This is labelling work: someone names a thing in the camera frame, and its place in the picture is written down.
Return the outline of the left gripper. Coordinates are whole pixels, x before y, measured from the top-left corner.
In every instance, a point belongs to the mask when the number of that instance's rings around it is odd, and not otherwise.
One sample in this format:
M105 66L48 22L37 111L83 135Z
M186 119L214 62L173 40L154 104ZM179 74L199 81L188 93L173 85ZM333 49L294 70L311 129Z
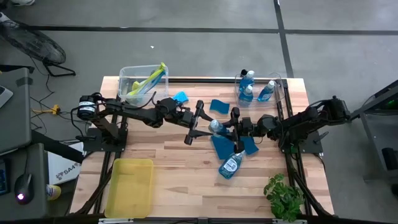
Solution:
M193 140L198 138L198 137L202 137L202 136L212 136L213 133L209 133L209 132L205 132L205 131L199 131L196 130L196 126L198 124L198 118L202 118L206 121L212 122L213 118L211 118L210 116L208 116L204 111L203 111L203 107L204 107L204 102L202 100L198 100L197 104L196 104L196 110L194 113L194 120L193 120L193 124L192 127L189 128L188 134L185 137L184 143L187 145L191 145Z

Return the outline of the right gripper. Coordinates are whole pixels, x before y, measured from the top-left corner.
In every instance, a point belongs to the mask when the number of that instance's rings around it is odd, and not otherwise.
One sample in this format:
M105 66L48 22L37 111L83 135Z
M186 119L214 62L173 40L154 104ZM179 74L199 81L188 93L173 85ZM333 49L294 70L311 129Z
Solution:
M234 134L233 133L223 133L223 136L230 141L235 141L234 145L234 153L241 153L244 151L244 143L242 142L239 134L239 117L240 117L240 110L237 107L233 107L231 110L231 119L222 123L222 125L226 128L234 127Z

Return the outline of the blue dish brush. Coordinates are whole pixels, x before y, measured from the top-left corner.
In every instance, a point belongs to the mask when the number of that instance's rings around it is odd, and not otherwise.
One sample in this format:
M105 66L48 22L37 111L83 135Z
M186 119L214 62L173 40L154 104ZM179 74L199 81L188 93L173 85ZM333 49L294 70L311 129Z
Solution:
M165 72L161 72L158 75L152 74L149 78L142 82L134 82L132 86L132 95L143 95L152 89L165 75Z
M139 89L137 89L137 95L144 95L146 93L148 93L151 89L153 89L153 87L155 87L159 82L158 78L155 78L152 81L146 81L146 83L144 84L144 86L140 87Z

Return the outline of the light blue sponge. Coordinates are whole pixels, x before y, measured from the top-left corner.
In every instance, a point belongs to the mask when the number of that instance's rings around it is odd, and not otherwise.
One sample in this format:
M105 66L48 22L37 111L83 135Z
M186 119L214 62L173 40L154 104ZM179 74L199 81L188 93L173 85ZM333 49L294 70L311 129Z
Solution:
M188 96L184 91L178 92L172 97L172 99L175 100L177 103L185 103L189 101Z

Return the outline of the low clear plastic tray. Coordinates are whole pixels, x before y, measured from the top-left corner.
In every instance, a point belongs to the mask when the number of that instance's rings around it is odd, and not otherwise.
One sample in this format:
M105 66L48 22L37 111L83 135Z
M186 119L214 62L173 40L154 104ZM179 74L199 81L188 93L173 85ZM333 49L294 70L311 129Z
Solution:
M241 108L271 108L276 106L276 104L281 103L285 98L284 94L284 85L282 82L284 79L278 73L270 73L265 76L254 77L254 84L252 88L253 99L248 102L247 100L240 99L240 81L242 80L242 76L237 74L234 78L234 97L236 104ZM270 82L273 81L275 83L274 92L271 94L270 98L266 101L259 101L258 97L261 94L261 91L264 87Z

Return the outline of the green potted plant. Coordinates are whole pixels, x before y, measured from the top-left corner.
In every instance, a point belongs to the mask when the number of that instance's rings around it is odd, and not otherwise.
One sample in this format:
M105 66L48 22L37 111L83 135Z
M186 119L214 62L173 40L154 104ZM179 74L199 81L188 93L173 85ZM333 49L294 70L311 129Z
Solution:
M302 191L296 186L284 184L284 174L276 174L269 179L263 194L271 203L271 212L277 219L294 222L304 204Z

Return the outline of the tall clear plastic bin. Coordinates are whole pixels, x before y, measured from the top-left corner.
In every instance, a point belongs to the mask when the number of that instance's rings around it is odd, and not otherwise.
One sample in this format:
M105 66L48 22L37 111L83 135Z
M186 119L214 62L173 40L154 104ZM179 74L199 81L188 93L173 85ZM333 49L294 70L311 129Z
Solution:
M160 82L153 87L148 93L144 95L128 95L132 90L132 84L135 81L141 82L150 76L150 74L160 66L158 65L141 65L133 67L124 67L119 73L119 87L118 96L121 101L126 101L133 106L143 106L147 103L153 93L156 93L154 100L161 100L169 96L169 70L166 66L166 74L162 77Z

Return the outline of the yellow plastic tray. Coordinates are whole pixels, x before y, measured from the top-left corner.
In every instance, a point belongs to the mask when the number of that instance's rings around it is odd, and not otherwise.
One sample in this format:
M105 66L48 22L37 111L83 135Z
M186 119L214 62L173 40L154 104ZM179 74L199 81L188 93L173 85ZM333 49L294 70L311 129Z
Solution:
M152 209L154 163L150 159L116 159L104 215L145 218Z

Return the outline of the grey metal cart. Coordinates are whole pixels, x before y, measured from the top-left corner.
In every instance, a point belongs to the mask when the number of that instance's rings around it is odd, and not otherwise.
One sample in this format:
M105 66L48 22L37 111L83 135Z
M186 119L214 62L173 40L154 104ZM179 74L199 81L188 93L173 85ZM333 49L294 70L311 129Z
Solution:
M377 176L365 176L364 180L383 178L398 182L398 80L352 112L350 120L357 118L362 121L381 170Z

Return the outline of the white cardboard box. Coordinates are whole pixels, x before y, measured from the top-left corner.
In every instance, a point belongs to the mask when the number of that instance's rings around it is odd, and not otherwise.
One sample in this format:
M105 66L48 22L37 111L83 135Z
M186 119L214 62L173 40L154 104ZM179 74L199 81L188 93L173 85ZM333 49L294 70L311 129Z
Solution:
M65 159L52 152L47 153L49 184L58 185L77 178L81 171L81 164Z

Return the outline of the yellow power plug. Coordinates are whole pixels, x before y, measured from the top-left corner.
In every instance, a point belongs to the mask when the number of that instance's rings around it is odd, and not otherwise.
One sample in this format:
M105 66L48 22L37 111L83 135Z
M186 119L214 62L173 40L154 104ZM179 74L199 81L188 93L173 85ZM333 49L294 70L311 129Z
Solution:
M40 113L40 114L42 114L42 113L50 113L50 114L53 114L53 115L58 115L59 112L60 112L60 107L59 107L59 105L54 105L52 108L47 109L47 110L32 110L32 111L35 112L35 113Z

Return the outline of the grey desk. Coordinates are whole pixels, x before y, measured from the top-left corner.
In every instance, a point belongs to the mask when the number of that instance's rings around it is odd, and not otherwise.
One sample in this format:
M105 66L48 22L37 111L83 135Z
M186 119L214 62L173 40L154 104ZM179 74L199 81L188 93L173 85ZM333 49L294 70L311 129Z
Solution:
M47 153L43 144L32 142L27 68L0 74L0 85L13 92L0 108L0 223L46 216L49 203ZM20 205L14 195L14 183L22 174L32 174L34 198Z

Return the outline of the black floor fan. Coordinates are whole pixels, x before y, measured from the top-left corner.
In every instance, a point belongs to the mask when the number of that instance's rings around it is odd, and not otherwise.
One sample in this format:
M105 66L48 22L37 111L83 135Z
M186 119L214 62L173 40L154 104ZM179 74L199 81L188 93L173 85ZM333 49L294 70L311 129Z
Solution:
M0 12L0 37L26 55L41 61L51 77L75 76L74 70L61 66L66 61L64 49L41 31L13 21Z

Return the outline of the grey laptop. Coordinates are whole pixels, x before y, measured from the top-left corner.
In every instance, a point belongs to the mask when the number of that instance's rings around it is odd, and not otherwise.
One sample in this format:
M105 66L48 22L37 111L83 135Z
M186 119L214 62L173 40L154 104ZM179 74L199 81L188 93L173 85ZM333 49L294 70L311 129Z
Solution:
M0 108L2 108L13 96L13 92L0 85Z

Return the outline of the black aluminium table frame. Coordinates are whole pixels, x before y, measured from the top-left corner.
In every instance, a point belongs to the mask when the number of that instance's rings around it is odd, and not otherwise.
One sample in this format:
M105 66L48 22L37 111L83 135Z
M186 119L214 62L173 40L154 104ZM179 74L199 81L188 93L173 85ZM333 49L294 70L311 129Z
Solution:
M284 99L282 114L286 119L291 114L303 111L310 103L302 78L286 79L291 109ZM169 94L185 91L190 99L187 105L195 108L197 100L203 100L209 116L223 121L229 115L209 111L212 99L235 106L234 78L171 78ZM285 157L277 143L267 138L258 145L259 152L243 160L237 176L230 180L218 173L218 160L208 138L198 138L191 146L183 143L187 130L169 123L152 129L140 121L129 121L127 148L122 158L148 158L154 162L154 188L152 209L148 215L172 223L175 220L197 224L243 223L242 218L259 223L272 223L271 205L262 194L270 177L287 174ZM79 211L95 191L105 153L95 152L83 161L70 212ZM325 171L320 160L311 155L302 155L308 188L322 207L333 214Z

